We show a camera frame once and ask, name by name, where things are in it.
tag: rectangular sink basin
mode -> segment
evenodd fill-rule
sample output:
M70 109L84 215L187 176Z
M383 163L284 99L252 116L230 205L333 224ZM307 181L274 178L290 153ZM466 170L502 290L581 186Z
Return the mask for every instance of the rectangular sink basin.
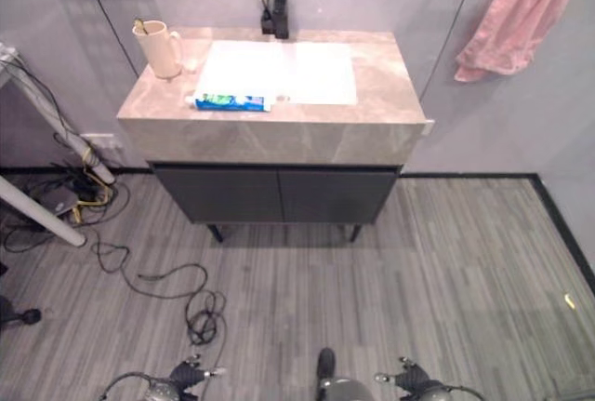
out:
M339 43L214 41L196 93L303 104L357 101L350 47Z

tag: beige mug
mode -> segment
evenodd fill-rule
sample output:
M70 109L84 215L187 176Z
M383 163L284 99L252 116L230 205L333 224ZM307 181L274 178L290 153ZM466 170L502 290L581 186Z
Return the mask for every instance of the beige mug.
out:
M137 26L132 33L139 40L140 47L158 78L171 78L182 70L181 37L177 32L169 32L164 22L158 20L144 21L147 33Z

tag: gray wall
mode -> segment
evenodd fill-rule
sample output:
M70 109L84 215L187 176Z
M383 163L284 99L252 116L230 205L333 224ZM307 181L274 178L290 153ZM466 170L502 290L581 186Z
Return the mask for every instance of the gray wall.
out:
M258 3L101 2L133 67L96 0L0 0L0 40L21 50L32 69L54 89L77 129L116 133L125 143L124 153L116 159L142 166L114 118L134 83L135 70L144 66L131 37L132 18L157 17L170 25L256 27ZM595 225L595 160L589 154L595 147L595 105L588 89L595 70L595 14L589 0L571 0L527 71L479 84L458 84L453 80L454 57L469 40L488 2L289 0L294 30L395 33L424 111L438 121L432 135L417 148L409 171L537 171L595 262L595 230L589 229ZM35 114L25 113L27 103L19 100L14 89L0 91L0 100L0 114L11 112L0 117L1 166L43 166L49 157L65 154L52 145L51 132L40 128Z
M454 58L490 0L465 0L423 96L438 122L408 171L536 171L595 263L595 11L571 0L562 20L512 77L453 80Z

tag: blue toothpaste tube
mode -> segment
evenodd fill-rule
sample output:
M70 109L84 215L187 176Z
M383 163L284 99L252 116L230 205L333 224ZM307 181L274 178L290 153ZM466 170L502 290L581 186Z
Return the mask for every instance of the blue toothpaste tube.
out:
M270 111L271 100L253 96L224 96L200 94L195 96L194 105L208 111Z

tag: cabinet leg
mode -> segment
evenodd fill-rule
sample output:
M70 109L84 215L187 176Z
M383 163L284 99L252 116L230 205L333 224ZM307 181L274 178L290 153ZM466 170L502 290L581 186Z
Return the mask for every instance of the cabinet leg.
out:
M223 235L221 235L221 232L219 231L219 229L217 228L217 226L215 224L207 224L206 227L208 228L209 231L211 231L211 234L213 234L213 236L215 237L215 239L217 241L219 241L220 243L223 243Z
M353 243L357 240L358 235L362 231L362 224L356 224L353 226L353 231L351 232L350 241Z

